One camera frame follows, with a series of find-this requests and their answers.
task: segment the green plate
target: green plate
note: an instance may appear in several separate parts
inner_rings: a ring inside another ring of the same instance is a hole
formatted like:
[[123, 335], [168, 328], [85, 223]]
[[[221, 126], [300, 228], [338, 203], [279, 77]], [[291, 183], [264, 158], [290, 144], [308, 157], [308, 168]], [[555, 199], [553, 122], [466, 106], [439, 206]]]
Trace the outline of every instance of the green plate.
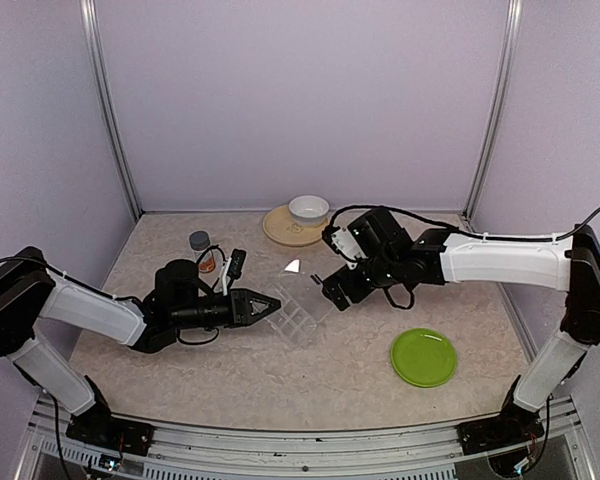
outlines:
[[427, 388], [451, 380], [458, 357], [444, 335], [426, 328], [414, 328], [402, 333], [393, 342], [391, 363], [405, 382]]

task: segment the round wooden board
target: round wooden board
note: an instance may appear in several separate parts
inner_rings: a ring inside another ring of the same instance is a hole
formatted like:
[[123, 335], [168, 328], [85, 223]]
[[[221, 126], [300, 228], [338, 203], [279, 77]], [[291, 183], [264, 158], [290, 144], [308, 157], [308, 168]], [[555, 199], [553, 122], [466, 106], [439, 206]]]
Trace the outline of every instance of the round wooden board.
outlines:
[[267, 213], [262, 222], [264, 233], [271, 240], [286, 247], [306, 247], [322, 238], [322, 230], [327, 226], [325, 220], [316, 227], [298, 225], [289, 211], [288, 205], [282, 205]]

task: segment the bottle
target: bottle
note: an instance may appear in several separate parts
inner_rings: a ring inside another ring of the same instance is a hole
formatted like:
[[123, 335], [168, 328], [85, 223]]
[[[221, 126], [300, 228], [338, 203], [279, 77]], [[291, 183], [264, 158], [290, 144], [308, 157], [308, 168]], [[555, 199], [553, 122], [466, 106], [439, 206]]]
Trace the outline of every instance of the bottle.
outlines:
[[213, 250], [207, 252], [204, 258], [200, 258], [204, 251], [211, 246], [211, 239], [209, 234], [205, 231], [199, 230], [189, 235], [189, 245], [193, 250], [193, 258], [198, 264], [198, 270], [200, 273], [211, 273], [216, 268], [216, 260], [213, 256]]

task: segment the jar lid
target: jar lid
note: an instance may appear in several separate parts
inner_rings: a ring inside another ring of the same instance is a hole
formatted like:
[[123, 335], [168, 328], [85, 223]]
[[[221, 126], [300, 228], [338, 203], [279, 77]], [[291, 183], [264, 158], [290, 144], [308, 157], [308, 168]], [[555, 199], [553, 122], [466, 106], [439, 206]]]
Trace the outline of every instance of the jar lid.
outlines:
[[205, 248], [209, 248], [211, 246], [209, 234], [203, 230], [193, 232], [189, 235], [189, 245], [191, 245], [191, 248], [194, 250], [204, 250]]

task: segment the robotic arm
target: robotic arm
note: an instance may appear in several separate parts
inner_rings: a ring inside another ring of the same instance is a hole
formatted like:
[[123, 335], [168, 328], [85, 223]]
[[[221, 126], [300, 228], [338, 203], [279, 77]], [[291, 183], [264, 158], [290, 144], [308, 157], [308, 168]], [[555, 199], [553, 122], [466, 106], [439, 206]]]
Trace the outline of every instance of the robotic arm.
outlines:
[[[463, 423], [465, 454], [522, 443], [544, 433], [538, 411], [553, 390], [569, 378], [592, 345], [600, 343], [600, 245], [583, 226], [554, 241], [508, 237], [508, 241], [468, 238], [449, 229], [429, 229], [413, 240], [383, 207], [348, 225], [330, 225], [323, 240], [347, 265], [326, 278], [323, 294], [339, 310], [382, 289], [392, 306], [408, 310], [417, 285], [488, 281], [538, 285], [568, 292], [566, 314], [529, 369], [514, 382], [500, 414]], [[408, 306], [393, 301], [389, 289], [402, 285]]]
[[11, 360], [25, 378], [44, 387], [72, 414], [68, 437], [146, 455], [153, 428], [112, 417], [97, 386], [68, 365], [35, 323], [38, 318], [51, 318], [143, 353], [175, 343], [180, 330], [247, 327], [278, 310], [280, 302], [251, 290], [230, 288], [242, 274], [245, 257], [244, 251], [233, 251], [221, 272], [221, 294], [198, 277], [194, 262], [174, 260], [156, 272], [155, 289], [140, 301], [76, 284], [47, 268], [42, 252], [28, 247], [0, 267], [0, 356]]

